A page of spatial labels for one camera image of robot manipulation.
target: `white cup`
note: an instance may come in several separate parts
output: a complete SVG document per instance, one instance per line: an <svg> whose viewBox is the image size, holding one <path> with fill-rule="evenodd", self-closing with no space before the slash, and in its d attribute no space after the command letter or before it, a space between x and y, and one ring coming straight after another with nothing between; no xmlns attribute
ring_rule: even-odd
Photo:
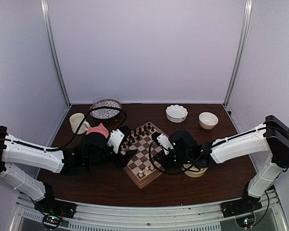
<svg viewBox="0 0 289 231"><path fill-rule="evenodd" d="M76 133L77 128L79 127L81 121L84 119L85 115L83 113L75 113L69 118L69 123L71 124L71 128L73 133ZM77 135L85 133L90 127L90 124L85 120L81 125Z"/></svg>

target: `white wall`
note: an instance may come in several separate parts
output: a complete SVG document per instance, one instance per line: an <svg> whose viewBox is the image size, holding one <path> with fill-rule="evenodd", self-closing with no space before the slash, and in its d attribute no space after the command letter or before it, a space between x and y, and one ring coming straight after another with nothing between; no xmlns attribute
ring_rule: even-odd
<svg viewBox="0 0 289 231"><path fill-rule="evenodd" d="M46 145L65 110L40 1L0 0L0 125L18 138ZM8 228L17 195L0 181L0 231Z"/></svg>
<svg viewBox="0 0 289 231"><path fill-rule="evenodd" d="M52 0L54 40L72 103L221 103L244 0Z"/></svg>
<svg viewBox="0 0 289 231"><path fill-rule="evenodd" d="M289 126L289 0L256 0L230 108L243 130L273 114ZM255 155L258 164L266 159ZM276 183L289 222L289 170Z"/></svg>

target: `wooden chessboard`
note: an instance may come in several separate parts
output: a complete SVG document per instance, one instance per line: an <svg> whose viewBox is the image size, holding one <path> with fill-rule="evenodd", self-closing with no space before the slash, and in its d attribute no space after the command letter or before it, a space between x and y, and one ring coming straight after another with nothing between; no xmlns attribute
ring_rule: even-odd
<svg viewBox="0 0 289 231"><path fill-rule="evenodd" d="M151 129L147 130L147 133L144 133L144 135L140 135L140 139L137 140L136 137L134 136L134 133L132 131L131 135L134 137L135 142L131 143L131 146L126 146L126 148L123 148L123 145L121 146L121 152L122 154L125 154L126 151L128 150L135 150L137 149L137 153L135 156L132 157L132 159L129 161L126 167L124 167L124 171L130 176L130 178L134 181L134 183L141 189L153 180L155 180L157 177L159 177L162 173L157 171L155 168L153 168L150 160L149 160L149 145L150 143L153 142L151 135L154 132L160 132L164 133L161 131L158 127L156 127L154 124L151 122L148 122L140 127L137 128L137 133L139 131L139 128L144 130L144 126L148 125L152 128L154 128L154 131L151 131ZM154 143L151 147L151 154L152 157L155 156L157 153L162 151L162 148L159 147L156 143ZM155 165L161 169L161 165L154 161ZM145 172L145 167L148 167L149 170L148 172Z"/></svg>

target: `chessboard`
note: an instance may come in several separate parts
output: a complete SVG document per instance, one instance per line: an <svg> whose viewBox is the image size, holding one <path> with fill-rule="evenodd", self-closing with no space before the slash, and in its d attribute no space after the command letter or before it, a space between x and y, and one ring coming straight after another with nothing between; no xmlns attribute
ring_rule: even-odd
<svg viewBox="0 0 289 231"><path fill-rule="evenodd" d="M164 133L154 124L148 122L132 130L127 141L121 145L121 153L123 155L128 150L137 150L135 156L131 158L123 169L140 189L162 174L153 167L149 159L149 145L153 142L151 135L156 131ZM154 143L151 147L152 157L162 150L161 147ZM158 162L153 161L158 168L163 169Z"/></svg>

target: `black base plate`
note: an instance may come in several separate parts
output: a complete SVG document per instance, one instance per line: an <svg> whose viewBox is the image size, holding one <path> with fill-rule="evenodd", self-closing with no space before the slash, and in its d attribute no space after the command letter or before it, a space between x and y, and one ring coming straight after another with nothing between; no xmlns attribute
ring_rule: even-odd
<svg viewBox="0 0 289 231"><path fill-rule="evenodd" d="M77 205L71 202L65 202L65 201L58 201L53 200L51 201L51 204L49 202L46 202L43 205L36 204L34 207L36 210L40 210L45 214L53 214L58 217L62 216L64 218L73 218Z"/></svg>
<svg viewBox="0 0 289 231"><path fill-rule="evenodd" d="M221 203L221 208L223 212L223 217L228 218L232 216L238 216L245 213L250 213L253 210L261 209L262 205L260 202L257 202L253 207L247 206L242 202L242 199L235 201L228 201Z"/></svg>

